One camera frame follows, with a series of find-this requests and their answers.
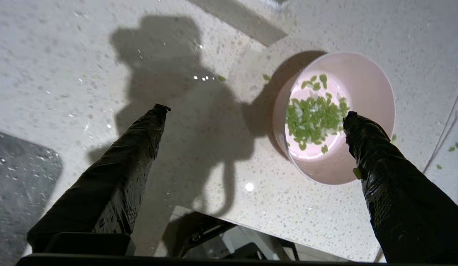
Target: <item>scattered pea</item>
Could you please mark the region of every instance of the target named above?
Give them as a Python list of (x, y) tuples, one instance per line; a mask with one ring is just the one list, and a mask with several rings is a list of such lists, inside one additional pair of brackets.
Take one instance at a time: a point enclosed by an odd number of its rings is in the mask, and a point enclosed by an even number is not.
[[(313, 90), (320, 89), (320, 83), (312, 81), (317, 79), (311, 77), (309, 81), (303, 81), (301, 88), (313, 85)], [(350, 109), (347, 106), (345, 98), (337, 106), (332, 102), (332, 94), (325, 93), (323, 96), (312, 96), (307, 99), (292, 98), (291, 103), (286, 108), (286, 123), (288, 125), (288, 134), (293, 136), (301, 150), (305, 150), (309, 143), (322, 145), (329, 135), (337, 135), (344, 128), (342, 118), (347, 116)], [(327, 153), (328, 147), (321, 147), (323, 153)]]
[(352, 169), (352, 172), (354, 173), (355, 177), (357, 177), (358, 180), (362, 179), (362, 172), (360, 171), (359, 168), (355, 167)]
[(314, 90), (314, 91), (320, 90), (320, 83), (319, 83), (319, 82), (316, 82), (316, 83), (314, 84), (313, 90)]
[(322, 152), (322, 154), (326, 154), (327, 150), (328, 150), (327, 145), (324, 145), (322, 146), (322, 148), (320, 148), (320, 151)]
[(319, 80), (322, 82), (322, 86), (327, 89), (327, 76), (325, 74), (319, 75)]

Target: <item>gray mat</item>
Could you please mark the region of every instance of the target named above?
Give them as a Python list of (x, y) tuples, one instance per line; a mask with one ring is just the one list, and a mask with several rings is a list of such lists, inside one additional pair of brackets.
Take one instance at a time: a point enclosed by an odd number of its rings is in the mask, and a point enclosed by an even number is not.
[(21, 257), (27, 231), (38, 221), (62, 172), (46, 147), (0, 133), (0, 265)]

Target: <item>white countertop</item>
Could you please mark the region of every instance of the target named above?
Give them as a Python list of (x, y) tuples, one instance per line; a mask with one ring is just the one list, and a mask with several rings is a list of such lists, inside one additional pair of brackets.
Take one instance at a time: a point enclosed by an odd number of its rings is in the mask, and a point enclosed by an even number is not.
[[(360, 183), (314, 183), (276, 151), (262, 74), (306, 50), (365, 54), (393, 86), (397, 145), (423, 170), (458, 91), (458, 1), (244, 2), (288, 37), (263, 47), (183, 0), (0, 1), (0, 131), (59, 153), (50, 207), (89, 155), (167, 104), (134, 228), (138, 255), (153, 254), (181, 205), (372, 261), (379, 244)], [(227, 82), (212, 80), (219, 74)]]

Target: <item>kitchen counter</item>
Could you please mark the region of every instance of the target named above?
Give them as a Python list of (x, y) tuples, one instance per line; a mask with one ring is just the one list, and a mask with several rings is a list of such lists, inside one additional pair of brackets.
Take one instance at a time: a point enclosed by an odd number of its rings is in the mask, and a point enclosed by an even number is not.
[(181, 205), (373, 261), (360, 182), (303, 177), (271, 143), (270, 104), (315, 51), (364, 54), (389, 77), (397, 145), (423, 170), (458, 91), (458, 1), (243, 3), (287, 37), (265, 47), (183, 0), (0, 1), (0, 131), (60, 155), (50, 207), (132, 121), (168, 105), (137, 255)]

